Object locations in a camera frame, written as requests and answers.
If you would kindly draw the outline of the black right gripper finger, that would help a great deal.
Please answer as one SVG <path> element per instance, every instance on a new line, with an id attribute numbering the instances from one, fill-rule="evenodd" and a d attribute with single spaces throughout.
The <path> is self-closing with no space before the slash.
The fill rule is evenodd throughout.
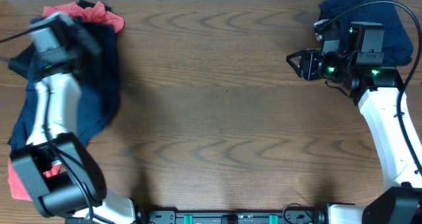
<path id="1" fill-rule="evenodd" d="M 302 77 L 301 63 L 295 63 L 291 57 L 287 57 L 286 62 L 291 66 L 291 68 L 294 70 L 296 75 L 299 78 L 301 78 Z"/>
<path id="2" fill-rule="evenodd" d="M 295 53 L 289 54 L 286 59 L 292 59 L 292 58 L 296 58 L 296 57 L 300 57 L 302 56 L 302 51 L 296 51 Z"/>

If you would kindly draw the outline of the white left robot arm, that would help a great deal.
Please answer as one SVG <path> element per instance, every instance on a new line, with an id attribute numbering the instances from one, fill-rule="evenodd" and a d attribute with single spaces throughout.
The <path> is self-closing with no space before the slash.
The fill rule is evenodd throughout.
<path id="1" fill-rule="evenodd" d="M 68 14 L 54 13 L 27 31 L 44 63 L 35 79 L 34 126 L 11 163 L 43 217 L 66 223 L 139 223 L 130 198 L 106 186 L 99 165 L 78 139 L 77 109 L 82 95 L 78 70 L 100 46 Z"/>

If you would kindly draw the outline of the navy blue shorts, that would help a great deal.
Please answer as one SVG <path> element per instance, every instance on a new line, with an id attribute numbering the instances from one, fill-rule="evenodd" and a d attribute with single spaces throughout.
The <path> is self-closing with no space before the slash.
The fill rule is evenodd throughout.
<path id="1" fill-rule="evenodd" d="M 83 22 L 81 24 L 102 49 L 100 58 L 89 59 L 82 70 L 82 95 L 77 111 L 78 138 L 83 145 L 100 133 L 112 120 L 119 107 L 119 58 L 117 37 L 112 26 Z M 34 85 L 36 70 L 43 67 L 33 45 L 11 59 L 13 64 L 27 67 L 23 77 L 27 79 L 26 98 L 13 128 L 8 145 L 12 150 L 22 148 L 34 126 L 37 93 Z"/>

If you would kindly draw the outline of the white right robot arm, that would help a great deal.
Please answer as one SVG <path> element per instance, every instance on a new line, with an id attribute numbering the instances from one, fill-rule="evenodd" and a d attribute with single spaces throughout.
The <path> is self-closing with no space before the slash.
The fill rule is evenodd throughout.
<path id="1" fill-rule="evenodd" d="M 384 65 L 384 26 L 352 22 L 349 45 L 340 49 L 340 29 L 328 19 L 314 25 L 321 42 L 286 57 L 298 77 L 339 84 L 366 120 L 382 167 L 384 193 L 367 206 L 325 204 L 313 223 L 412 223 L 421 209 L 421 143 L 400 94 L 396 67 Z"/>

